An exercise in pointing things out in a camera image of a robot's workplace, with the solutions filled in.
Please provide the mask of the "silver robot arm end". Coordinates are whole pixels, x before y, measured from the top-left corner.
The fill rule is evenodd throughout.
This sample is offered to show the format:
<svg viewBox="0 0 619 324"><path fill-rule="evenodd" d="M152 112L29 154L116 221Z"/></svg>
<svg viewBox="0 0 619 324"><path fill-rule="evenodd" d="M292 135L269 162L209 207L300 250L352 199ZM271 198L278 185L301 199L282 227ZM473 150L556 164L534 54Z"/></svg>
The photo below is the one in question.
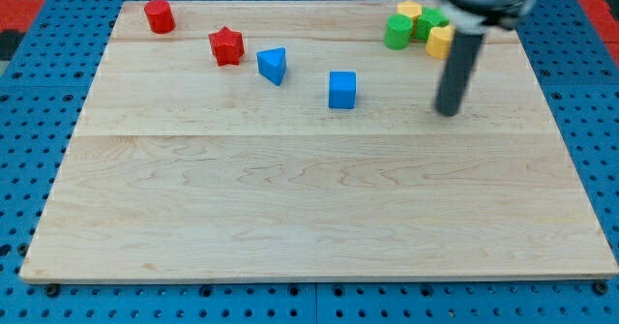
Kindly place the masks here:
<svg viewBox="0 0 619 324"><path fill-rule="evenodd" d="M441 0L441 10L457 30L484 34L491 27L514 30L536 0Z"/></svg>

